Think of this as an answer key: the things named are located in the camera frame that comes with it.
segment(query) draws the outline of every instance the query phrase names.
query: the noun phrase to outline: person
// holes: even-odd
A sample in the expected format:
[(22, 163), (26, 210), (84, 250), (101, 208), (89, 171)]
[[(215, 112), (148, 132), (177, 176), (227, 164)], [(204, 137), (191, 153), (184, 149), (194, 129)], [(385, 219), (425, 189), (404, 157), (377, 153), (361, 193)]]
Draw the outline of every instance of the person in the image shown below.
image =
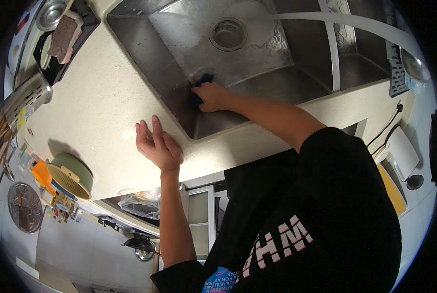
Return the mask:
[(161, 170), (159, 292), (389, 292), (401, 232), (380, 173), (360, 138), (297, 106), (232, 93), (192, 91), (203, 112), (233, 111), (292, 149), (225, 171), (220, 233), (202, 266), (181, 205), (183, 155), (156, 116), (136, 124), (137, 148)]

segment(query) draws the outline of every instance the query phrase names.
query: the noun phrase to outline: cabinet door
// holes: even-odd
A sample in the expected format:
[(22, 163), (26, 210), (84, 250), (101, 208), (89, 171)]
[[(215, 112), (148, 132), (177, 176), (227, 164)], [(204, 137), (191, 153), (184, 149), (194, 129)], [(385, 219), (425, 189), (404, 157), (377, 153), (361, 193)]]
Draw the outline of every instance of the cabinet door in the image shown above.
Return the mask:
[(205, 262), (215, 242), (214, 186), (209, 185), (188, 192), (189, 211), (187, 222), (191, 228), (197, 260)]

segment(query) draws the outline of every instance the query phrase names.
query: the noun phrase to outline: blue sponge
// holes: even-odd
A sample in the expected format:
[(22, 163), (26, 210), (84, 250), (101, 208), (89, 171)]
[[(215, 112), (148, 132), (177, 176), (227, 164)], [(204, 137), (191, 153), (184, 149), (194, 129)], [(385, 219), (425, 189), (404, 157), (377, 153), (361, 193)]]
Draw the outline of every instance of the blue sponge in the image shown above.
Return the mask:
[[(202, 78), (199, 79), (199, 81), (196, 82), (194, 86), (199, 88), (199, 87), (201, 87), (201, 85), (203, 83), (211, 83), (213, 79), (214, 79), (213, 74), (206, 73), (206, 74), (202, 75)], [(191, 101), (196, 106), (204, 103), (204, 101), (202, 101), (202, 99), (197, 94), (194, 94), (194, 93), (191, 93)]]

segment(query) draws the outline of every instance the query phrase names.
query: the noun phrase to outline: black shirt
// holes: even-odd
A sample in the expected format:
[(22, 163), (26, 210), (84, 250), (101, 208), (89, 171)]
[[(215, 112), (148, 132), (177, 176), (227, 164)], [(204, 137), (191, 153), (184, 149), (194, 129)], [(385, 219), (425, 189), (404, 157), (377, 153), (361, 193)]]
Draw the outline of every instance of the black shirt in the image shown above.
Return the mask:
[(328, 127), (225, 172), (230, 201), (202, 266), (151, 276), (159, 292), (389, 292), (401, 231), (363, 141)]

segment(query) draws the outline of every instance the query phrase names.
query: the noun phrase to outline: sink basin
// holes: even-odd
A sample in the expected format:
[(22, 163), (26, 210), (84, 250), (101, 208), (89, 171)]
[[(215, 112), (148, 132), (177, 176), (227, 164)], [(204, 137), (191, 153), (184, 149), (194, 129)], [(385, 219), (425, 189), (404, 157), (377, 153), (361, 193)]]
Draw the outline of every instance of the sink basin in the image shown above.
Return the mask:
[[(379, 2), (328, 0), (323, 9), (386, 22)], [(200, 139), (247, 121), (191, 103), (190, 88), (204, 73), (233, 91), (294, 105), (390, 77), (385, 41), (374, 34), (246, 17), (302, 11), (321, 7), (317, 0), (124, 0), (107, 23), (187, 135)]]

